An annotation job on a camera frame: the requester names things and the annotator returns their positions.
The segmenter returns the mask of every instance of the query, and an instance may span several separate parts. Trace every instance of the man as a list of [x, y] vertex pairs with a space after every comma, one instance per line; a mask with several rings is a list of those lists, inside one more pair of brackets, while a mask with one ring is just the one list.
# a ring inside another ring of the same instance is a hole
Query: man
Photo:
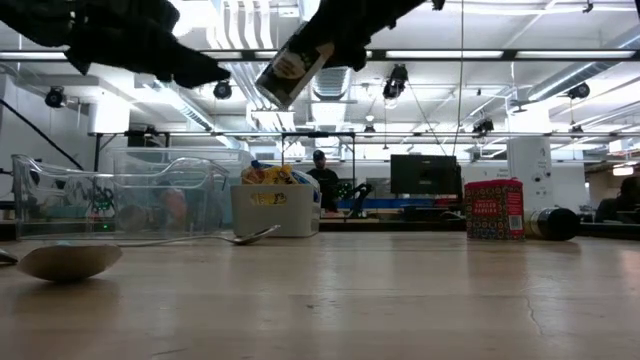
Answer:
[[328, 212], [338, 212], [338, 206], [334, 201], [335, 189], [338, 186], [338, 175], [326, 168], [327, 158], [322, 150], [313, 152], [313, 163], [316, 168], [309, 170], [307, 174], [311, 175], [320, 184], [320, 193], [322, 193], [320, 206]]
[[620, 194], [615, 199], [604, 199], [596, 210], [595, 222], [620, 221], [637, 223], [633, 212], [640, 207], [640, 178], [628, 177], [620, 185]]

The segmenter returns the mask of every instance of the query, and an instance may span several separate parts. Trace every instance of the can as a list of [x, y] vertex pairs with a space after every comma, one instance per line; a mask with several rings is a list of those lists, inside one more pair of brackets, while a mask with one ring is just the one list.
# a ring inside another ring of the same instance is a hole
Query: can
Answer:
[[524, 218], [527, 238], [567, 241], [580, 232], [580, 218], [570, 209], [546, 208], [526, 211]]
[[304, 51], [294, 52], [290, 49], [291, 42], [300, 36], [306, 25], [306, 22], [300, 25], [255, 83], [258, 92], [280, 110], [289, 109], [300, 92], [333, 55], [334, 46], [331, 43]]

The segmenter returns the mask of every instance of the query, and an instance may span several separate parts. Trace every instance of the desk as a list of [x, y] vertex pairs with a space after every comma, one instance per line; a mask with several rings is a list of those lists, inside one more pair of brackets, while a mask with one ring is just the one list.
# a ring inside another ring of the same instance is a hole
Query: desk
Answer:
[[250, 247], [128, 248], [110, 271], [69, 286], [1, 268], [0, 358], [640, 354], [640, 243], [464, 236], [321, 233]]

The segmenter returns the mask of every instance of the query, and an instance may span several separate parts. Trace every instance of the white box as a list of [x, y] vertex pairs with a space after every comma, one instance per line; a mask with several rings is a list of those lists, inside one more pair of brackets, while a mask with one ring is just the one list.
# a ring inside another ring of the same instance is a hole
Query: white box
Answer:
[[[233, 231], [245, 236], [280, 225], [273, 236], [309, 237], [320, 228], [320, 199], [314, 202], [312, 185], [231, 186]], [[280, 204], [261, 204], [260, 197], [278, 194]]]

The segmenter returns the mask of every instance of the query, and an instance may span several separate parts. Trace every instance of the red tin can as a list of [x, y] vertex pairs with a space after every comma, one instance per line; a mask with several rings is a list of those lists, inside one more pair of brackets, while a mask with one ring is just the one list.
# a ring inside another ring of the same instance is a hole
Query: red tin can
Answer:
[[467, 238], [524, 240], [522, 183], [500, 179], [464, 186]]

